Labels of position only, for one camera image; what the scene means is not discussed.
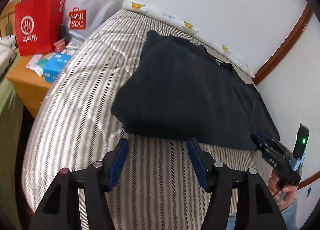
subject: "wooden wall trim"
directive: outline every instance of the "wooden wall trim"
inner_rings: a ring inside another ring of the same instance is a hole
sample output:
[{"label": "wooden wall trim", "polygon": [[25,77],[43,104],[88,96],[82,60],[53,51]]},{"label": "wooden wall trim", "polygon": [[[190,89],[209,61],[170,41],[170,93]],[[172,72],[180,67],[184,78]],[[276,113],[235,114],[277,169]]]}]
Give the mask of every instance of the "wooden wall trim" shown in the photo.
[{"label": "wooden wall trim", "polygon": [[305,186],[308,186],[312,182],[316,181],[318,178],[320,178],[320,171],[314,174],[313,176],[307,178],[306,180],[302,181],[298,185],[298,189],[304,188]]},{"label": "wooden wall trim", "polygon": [[14,13],[15,6],[20,2],[20,0],[12,0],[10,1],[2,11],[0,18],[3,18],[11,13]]},{"label": "wooden wall trim", "polygon": [[293,45],[297,42],[302,32],[306,28],[313,11],[309,4],[307,4],[297,24],[294,26],[290,34],[279,46],[276,52],[269,58],[269,60],[256,72],[253,82],[259,84],[285,57]]}]

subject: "red shopping bag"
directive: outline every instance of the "red shopping bag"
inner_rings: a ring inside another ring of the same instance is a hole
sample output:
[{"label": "red shopping bag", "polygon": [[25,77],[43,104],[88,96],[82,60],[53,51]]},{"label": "red shopping bag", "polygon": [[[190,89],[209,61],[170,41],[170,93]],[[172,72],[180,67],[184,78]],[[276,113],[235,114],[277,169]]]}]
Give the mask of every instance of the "red shopping bag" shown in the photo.
[{"label": "red shopping bag", "polygon": [[60,39],[65,0],[25,0],[16,5],[15,27],[20,55],[50,53]]},{"label": "red shopping bag", "polygon": [[85,9],[80,10],[75,7],[71,12],[69,12],[71,18],[70,29],[87,29]]}]

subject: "pink item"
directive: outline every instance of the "pink item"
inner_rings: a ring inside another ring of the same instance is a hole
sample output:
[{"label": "pink item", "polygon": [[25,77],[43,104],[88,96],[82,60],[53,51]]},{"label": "pink item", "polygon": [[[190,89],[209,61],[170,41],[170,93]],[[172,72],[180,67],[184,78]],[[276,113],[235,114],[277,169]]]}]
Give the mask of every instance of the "pink item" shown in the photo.
[{"label": "pink item", "polygon": [[57,41],[57,42],[55,42],[55,43],[53,44],[53,45],[55,46],[54,51],[55,51],[56,53],[60,53],[60,52],[62,52],[62,51],[66,48],[65,39],[66,39],[66,38],[63,38],[63,39],[61,39],[61,40],[59,40],[59,41]]}]

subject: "blue gripper pad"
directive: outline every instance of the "blue gripper pad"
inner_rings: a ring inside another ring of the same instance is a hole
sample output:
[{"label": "blue gripper pad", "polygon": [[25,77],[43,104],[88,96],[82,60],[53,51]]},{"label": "blue gripper pad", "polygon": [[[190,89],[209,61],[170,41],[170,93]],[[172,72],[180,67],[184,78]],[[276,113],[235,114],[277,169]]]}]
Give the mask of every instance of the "blue gripper pad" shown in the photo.
[{"label": "blue gripper pad", "polygon": [[193,169],[195,170],[199,185],[204,189],[204,191],[207,191],[209,189],[207,170],[192,140],[187,142],[187,147],[189,158],[191,160]]},{"label": "blue gripper pad", "polygon": [[129,151],[128,140],[124,139],[122,145],[109,169],[108,188],[111,191],[117,184],[122,172],[125,160],[127,159]]},{"label": "blue gripper pad", "polygon": [[272,139],[270,139],[267,135],[260,132],[258,133],[258,137],[261,138],[269,147],[274,148],[275,144]]}]

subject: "plastic bag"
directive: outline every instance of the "plastic bag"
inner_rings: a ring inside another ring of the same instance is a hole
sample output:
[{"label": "plastic bag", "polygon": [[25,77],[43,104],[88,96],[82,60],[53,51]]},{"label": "plastic bag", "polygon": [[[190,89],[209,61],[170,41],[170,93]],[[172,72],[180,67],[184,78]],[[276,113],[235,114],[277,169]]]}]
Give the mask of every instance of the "plastic bag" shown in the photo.
[{"label": "plastic bag", "polygon": [[73,41],[86,40],[114,14],[115,0],[66,0],[63,24]]}]

